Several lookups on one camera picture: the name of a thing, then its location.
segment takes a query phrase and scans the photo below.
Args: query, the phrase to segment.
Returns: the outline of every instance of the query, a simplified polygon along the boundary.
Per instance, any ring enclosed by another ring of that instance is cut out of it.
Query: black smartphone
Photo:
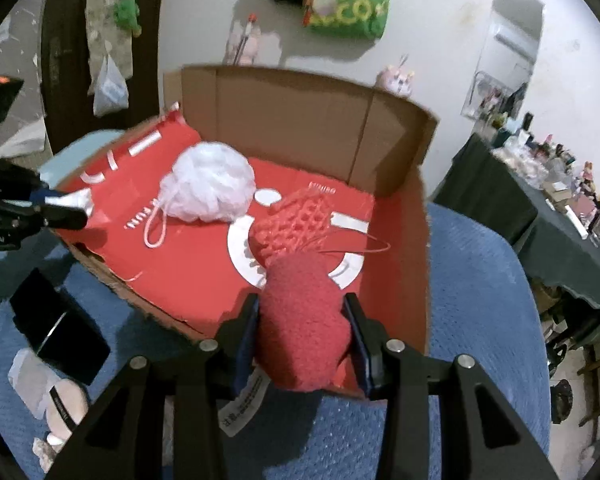
[[[36,355],[84,384],[91,384],[110,353],[96,323],[68,294],[34,269],[11,297],[16,328]]]

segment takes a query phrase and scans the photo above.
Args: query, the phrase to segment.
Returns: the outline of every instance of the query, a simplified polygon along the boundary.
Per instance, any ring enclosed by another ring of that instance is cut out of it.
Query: pink plush toy
[[[381,73],[378,74],[376,86],[396,94],[400,97],[409,97],[411,95],[411,82],[413,81],[413,72],[405,72],[402,68],[409,56],[402,56],[400,65],[387,66]]]
[[[244,31],[238,23],[226,42],[224,62],[232,65],[252,65],[258,54],[260,27],[256,25],[256,15],[250,14]]]

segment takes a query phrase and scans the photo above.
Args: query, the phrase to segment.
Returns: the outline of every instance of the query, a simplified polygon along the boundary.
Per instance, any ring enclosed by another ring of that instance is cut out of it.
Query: red mesh sponge
[[[256,358],[280,388],[327,387],[349,348],[342,292],[327,272],[323,256],[304,252],[273,258],[267,268]]]
[[[302,248],[317,251],[331,226],[333,202],[317,189],[300,189],[271,205],[269,216],[255,221],[249,229],[249,247],[256,260],[269,267],[283,254]]]

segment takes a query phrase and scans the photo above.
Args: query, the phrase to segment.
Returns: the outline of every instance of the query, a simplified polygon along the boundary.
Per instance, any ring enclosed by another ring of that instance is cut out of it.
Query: metal screw
[[[142,370],[147,364],[146,357],[137,355],[129,361],[129,366],[133,368],[133,370]]]
[[[200,341],[200,349],[203,352],[213,352],[216,348],[218,348],[218,341],[215,339],[205,339]]]
[[[399,339],[389,339],[389,341],[386,342],[386,347],[391,352],[399,354],[406,348],[406,345]]]
[[[473,368],[475,366],[475,359],[467,354],[460,354],[458,357],[458,364],[462,368]]]

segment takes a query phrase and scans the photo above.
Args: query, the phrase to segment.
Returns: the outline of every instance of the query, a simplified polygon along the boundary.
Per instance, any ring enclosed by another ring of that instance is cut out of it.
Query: cardboard box flap
[[[438,124],[382,90],[273,68],[187,66],[165,75],[164,96],[203,139],[378,196],[422,162]]]

